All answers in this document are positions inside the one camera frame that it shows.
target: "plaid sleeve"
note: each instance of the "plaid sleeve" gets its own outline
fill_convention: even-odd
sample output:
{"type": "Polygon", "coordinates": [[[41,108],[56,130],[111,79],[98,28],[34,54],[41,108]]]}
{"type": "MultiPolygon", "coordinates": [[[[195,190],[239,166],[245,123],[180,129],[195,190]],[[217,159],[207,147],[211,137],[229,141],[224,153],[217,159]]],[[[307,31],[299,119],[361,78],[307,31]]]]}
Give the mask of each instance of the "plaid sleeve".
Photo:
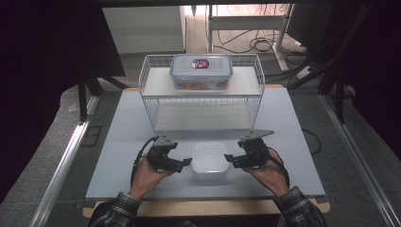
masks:
{"type": "Polygon", "coordinates": [[[112,209],[92,224],[97,226],[132,226],[141,202],[128,194],[120,192],[112,209]]]}
{"type": "Polygon", "coordinates": [[[326,226],[322,212],[295,186],[283,197],[274,200],[287,226],[326,226]]]}

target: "white wall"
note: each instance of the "white wall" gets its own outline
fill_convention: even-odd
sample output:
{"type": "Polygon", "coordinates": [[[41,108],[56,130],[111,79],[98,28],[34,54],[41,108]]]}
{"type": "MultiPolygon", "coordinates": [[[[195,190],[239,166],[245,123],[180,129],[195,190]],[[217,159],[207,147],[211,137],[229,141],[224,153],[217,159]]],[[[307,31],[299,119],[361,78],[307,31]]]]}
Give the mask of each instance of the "white wall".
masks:
{"type": "Polygon", "coordinates": [[[118,53],[183,51],[180,7],[103,9],[118,53]]]}

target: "person's left hand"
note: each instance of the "person's left hand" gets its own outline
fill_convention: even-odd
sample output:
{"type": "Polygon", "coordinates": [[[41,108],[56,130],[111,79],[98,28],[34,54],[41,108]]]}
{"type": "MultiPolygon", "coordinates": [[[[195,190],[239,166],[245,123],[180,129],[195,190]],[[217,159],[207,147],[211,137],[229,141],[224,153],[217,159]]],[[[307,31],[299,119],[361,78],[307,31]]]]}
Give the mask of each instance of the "person's left hand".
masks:
{"type": "Polygon", "coordinates": [[[173,174],[168,171],[154,170],[146,157],[142,157],[139,160],[139,164],[136,167],[136,173],[132,181],[132,186],[129,194],[138,200],[144,198],[144,196],[159,184],[159,182],[165,177],[173,174]]]}

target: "white wire rack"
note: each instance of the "white wire rack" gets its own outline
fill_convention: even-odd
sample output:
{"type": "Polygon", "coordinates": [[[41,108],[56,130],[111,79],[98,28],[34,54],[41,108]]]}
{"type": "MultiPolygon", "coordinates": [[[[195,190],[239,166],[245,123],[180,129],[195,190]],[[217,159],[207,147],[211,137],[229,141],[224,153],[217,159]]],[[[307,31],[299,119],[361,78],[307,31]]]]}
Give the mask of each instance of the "white wire rack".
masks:
{"type": "Polygon", "coordinates": [[[183,91],[169,75],[173,55],[146,56],[139,88],[155,131],[227,131],[253,128],[265,77],[257,55],[231,55],[225,91],[183,91]]]}

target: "table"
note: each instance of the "table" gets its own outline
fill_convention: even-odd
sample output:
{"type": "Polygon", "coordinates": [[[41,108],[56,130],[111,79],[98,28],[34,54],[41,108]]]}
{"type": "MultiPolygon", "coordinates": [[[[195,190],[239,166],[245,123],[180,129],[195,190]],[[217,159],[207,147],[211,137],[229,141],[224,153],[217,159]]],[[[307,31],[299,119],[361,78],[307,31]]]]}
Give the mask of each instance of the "table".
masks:
{"type": "MultiPolygon", "coordinates": [[[[279,150],[285,160],[291,185],[298,185],[309,198],[323,196],[325,193],[322,183],[286,89],[265,90],[255,126],[265,124],[271,125],[270,130],[276,131],[274,135],[265,137],[264,140],[269,146],[279,150]]],[[[241,132],[234,132],[234,136],[240,134],[241,132]]],[[[88,188],[87,200],[108,201],[115,198],[119,191],[128,191],[133,160],[145,141],[153,135],[139,92],[136,92],[136,89],[125,90],[88,188]]],[[[211,137],[216,135],[219,135],[218,140],[223,141],[234,155],[243,154],[244,151],[236,145],[238,139],[233,141],[231,135],[223,135],[221,132],[213,132],[211,137]]],[[[178,138],[179,145],[177,149],[170,151],[169,156],[175,159],[189,157],[188,149],[195,141],[175,133],[170,136],[178,138]]],[[[202,136],[203,140],[211,139],[202,136]]],[[[139,216],[279,214],[270,200],[273,197],[271,192],[240,169],[230,166],[226,179],[220,185],[196,182],[190,170],[190,166],[185,167],[182,173],[164,179],[146,196],[139,216]],[[208,207],[208,209],[191,209],[188,206],[208,207]]],[[[329,204],[325,203],[323,211],[328,210],[329,204]]]]}

